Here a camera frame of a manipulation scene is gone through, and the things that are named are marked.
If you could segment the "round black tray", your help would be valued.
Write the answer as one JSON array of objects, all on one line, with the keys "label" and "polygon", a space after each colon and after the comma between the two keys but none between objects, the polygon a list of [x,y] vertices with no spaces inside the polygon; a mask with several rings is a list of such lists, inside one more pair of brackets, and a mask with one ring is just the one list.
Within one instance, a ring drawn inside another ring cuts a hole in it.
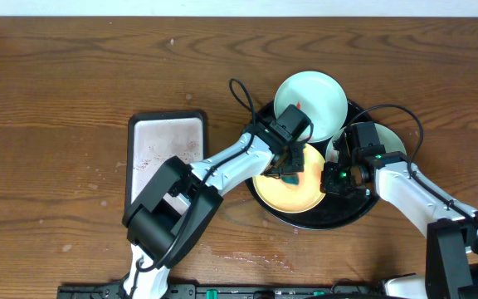
[{"label": "round black tray", "polygon": [[[344,125],[361,112],[363,108],[354,101],[348,100],[348,115]],[[275,118],[274,101],[269,102],[258,110],[263,118]],[[312,146],[322,155],[326,154],[330,139],[313,143]],[[264,203],[258,195],[252,179],[245,182],[252,197],[271,215],[280,221],[297,228],[311,230],[329,230],[341,228],[363,217],[378,202],[378,197],[365,195],[364,191],[353,194],[339,195],[326,194],[312,209],[302,213],[284,213],[277,211]]]}]

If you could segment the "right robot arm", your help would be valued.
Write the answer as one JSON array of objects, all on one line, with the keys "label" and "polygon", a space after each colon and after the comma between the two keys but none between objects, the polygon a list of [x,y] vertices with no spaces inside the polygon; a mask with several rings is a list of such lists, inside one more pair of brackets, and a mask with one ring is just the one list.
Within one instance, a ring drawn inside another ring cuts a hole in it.
[{"label": "right robot arm", "polygon": [[439,188],[405,154],[326,162],[320,188],[372,194],[397,208],[426,238],[424,275],[385,281],[388,297],[478,298],[478,210]]}]

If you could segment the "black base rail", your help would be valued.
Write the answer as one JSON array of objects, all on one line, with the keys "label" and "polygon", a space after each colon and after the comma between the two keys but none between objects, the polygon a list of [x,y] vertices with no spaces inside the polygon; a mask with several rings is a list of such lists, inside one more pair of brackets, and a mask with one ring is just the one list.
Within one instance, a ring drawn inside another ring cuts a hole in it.
[{"label": "black base rail", "polygon": [[[197,287],[193,284],[170,284],[163,299],[299,299],[322,298],[387,298],[381,291],[366,286],[335,287]],[[57,299],[122,299],[130,298],[120,282],[96,286],[60,286]]]}]

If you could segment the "light green plate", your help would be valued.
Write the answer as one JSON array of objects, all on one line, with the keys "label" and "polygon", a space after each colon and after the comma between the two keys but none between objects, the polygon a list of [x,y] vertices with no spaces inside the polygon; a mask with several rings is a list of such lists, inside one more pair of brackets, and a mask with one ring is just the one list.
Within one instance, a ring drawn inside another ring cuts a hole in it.
[{"label": "light green plate", "polygon": [[[376,123],[375,127],[378,133],[379,141],[385,146],[385,150],[387,153],[395,151],[400,151],[404,154],[407,153],[404,143],[395,134],[394,131],[390,130],[384,125],[380,125],[379,123]],[[344,132],[344,129],[345,127],[342,127],[336,134],[332,136],[331,140],[328,142],[327,149],[324,155],[326,161],[335,163],[339,161],[339,152],[338,150],[334,149],[334,142],[341,137],[342,133]]]},{"label": "light green plate", "polygon": [[342,128],[348,114],[342,86],[333,77],[318,71],[296,73],[280,85],[273,105],[276,117],[290,104],[311,119],[314,128],[310,143],[331,138]]}]

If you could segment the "green yellow sponge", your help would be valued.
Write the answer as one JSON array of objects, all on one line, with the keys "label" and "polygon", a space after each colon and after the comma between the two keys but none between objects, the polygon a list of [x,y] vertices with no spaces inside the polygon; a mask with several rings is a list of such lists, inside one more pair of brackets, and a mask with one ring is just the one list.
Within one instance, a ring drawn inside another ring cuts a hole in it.
[{"label": "green yellow sponge", "polygon": [[287,174],[281,177],[283,183],[289,186],[297,187],[300,185],[300,176],[298,174]]}]

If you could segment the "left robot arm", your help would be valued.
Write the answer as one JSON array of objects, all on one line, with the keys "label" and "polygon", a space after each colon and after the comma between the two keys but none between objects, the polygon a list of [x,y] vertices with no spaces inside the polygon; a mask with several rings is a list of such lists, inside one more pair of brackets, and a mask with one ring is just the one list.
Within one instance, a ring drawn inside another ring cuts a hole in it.
[{"label": "left robot arm", "polygon": [[194,247],[223,201],[238,184],[263,174],[274,158],[298,154],[302,141],[271,147],[269,130],[243,134],[222,152],[191,164],[167,159],[122,218],[133,264],[123,288],[130,298],[160,298],[168,273]]}]

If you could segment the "yellow plate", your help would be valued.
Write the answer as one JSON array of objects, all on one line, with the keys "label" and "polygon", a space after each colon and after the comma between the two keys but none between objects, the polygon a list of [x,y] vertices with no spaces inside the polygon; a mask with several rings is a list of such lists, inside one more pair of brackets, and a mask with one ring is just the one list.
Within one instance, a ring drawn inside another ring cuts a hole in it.
[{"label": "yellow plate", "polygon": [[263,203],[283,213],[303,213],[314,208],[324,198],[320,191],[324,156],[312,145],[304,148],[304,171],[297,174],[297,181],[274,179],[259,175],[252,179],[254,189]]}]

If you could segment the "rectangular soapy water tray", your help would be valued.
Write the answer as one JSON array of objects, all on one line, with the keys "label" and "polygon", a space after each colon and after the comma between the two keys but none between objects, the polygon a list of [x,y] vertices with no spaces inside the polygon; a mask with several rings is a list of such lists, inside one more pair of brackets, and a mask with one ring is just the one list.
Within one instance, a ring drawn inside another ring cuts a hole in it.
[{"label": "rectangular soapy water tray", "polygon": [[147,112],[130,117],[125,209],[168,158],[177,156],[189,164],[207,155],[206,122],[201,110]]}]

